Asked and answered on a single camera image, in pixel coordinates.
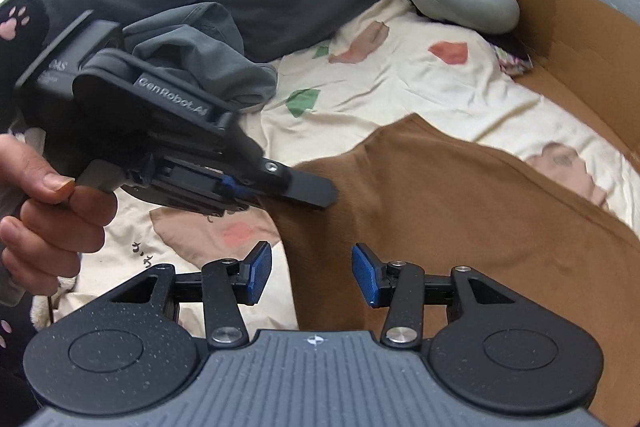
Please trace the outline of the person's left hand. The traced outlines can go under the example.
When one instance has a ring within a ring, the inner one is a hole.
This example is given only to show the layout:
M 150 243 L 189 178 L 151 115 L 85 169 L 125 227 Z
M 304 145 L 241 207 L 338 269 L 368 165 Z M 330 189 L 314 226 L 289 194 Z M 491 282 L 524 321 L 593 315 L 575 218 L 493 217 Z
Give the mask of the person's left hand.
M 16 217 L 1 220 L 2 265 L 32 295 L 51 296 L 61 277 L 76 277 L 80 254 L 99 251 L 117 198 L 57 173 L 31 146 L 1 137 L 1 186 L 27 195 Z

